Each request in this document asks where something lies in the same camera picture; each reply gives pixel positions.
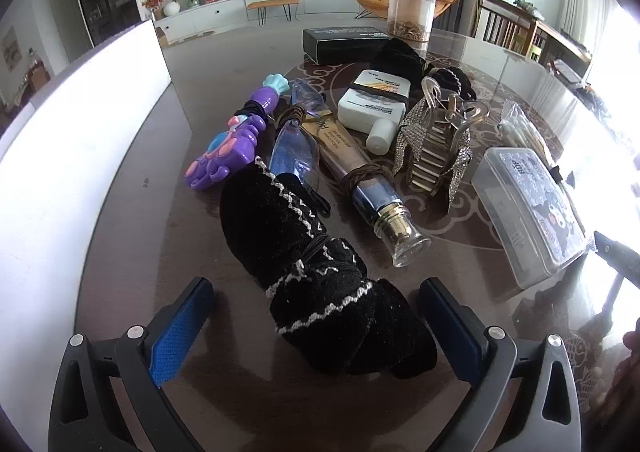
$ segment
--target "blue gripper pad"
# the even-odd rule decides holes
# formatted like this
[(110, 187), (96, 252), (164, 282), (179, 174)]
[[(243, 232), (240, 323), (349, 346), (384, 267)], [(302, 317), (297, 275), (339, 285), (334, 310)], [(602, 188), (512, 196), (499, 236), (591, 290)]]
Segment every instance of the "blue gripper pad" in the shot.
[(213, 286), (202, 280), (179, 308), (156, 340), (151, 352), (149, 374), (157, 387), (175, 377), (198, 336), (213, 304)]
[(418, 308), (456, 377), (472, 387), (478, 385), (484, 374), (486, 345), (483, 349), (482, 343), (486, 338), (473, 311), (458, 304), (437, 278), (428, 278), (420, 285)]

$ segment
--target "white bottle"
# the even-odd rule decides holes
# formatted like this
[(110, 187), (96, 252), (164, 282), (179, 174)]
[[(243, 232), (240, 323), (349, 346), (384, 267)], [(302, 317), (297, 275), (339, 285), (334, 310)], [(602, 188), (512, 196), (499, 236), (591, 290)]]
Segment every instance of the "white bottle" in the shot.
[[(407, 98), (411, 83), (406, 78), (366, 69), (353, 82), (373, 89), (385, 90)], [(393, 143), (406, 106), (392, 97), (374, 96), (350, 88), (338, 102), (338, 120), (347, 128), (368, 133), (367, 149), (373, 154), (386, 154)]]

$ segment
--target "purple toy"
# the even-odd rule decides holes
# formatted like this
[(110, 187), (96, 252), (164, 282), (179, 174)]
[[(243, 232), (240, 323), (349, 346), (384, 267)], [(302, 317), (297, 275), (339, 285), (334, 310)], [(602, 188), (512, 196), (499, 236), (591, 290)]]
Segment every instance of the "purple toy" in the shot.
[(229, 129), (215, 136), (207, 151), (191, 163), (184, 176), (186, 183), (193, 190), (205, 190), (252, 162), (258, 134), (267, 127), (261, 115), (256, 113), (256, 106), (263, 109), (266, 117), (288, 90), (289, 83), (281, 74), (267, 76), (244, 109), (229, 119)]

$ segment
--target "silver screw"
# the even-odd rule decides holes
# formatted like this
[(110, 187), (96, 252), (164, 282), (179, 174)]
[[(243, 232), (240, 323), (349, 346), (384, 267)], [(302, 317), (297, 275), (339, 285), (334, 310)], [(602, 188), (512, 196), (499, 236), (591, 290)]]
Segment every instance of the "silver screw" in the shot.
[(489, 330), (487, 332), (489, 333), (489, 336), (491, 336), (494, 340), (502, 340), (505, 337), (504, 329), (498, 326), (489, 327)]
[(562, 345), (562, 339), (558, 335), (549, 335), (546, 340), (554, 347), (560, 347)]
[(69, 343), (74, 346), (77, 347), (79, 346), (82, 341), (84, 340), (84, 337), (82, 335), (73, 335), (70, 339), (69, 339)]
[(127, 331), (127, 336), (131, 339), (140, 338), (145, 332), (145, 328), (141, 326), (133, 326)]

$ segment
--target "black box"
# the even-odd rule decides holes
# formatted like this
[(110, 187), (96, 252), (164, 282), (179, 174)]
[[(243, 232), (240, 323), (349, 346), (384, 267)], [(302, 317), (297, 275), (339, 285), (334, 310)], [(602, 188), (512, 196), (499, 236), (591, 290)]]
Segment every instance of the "black box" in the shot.
[(370, 62), (391, 37), (371, 26), (322, 27), (302, 32), (306, 55), (319, 66)]

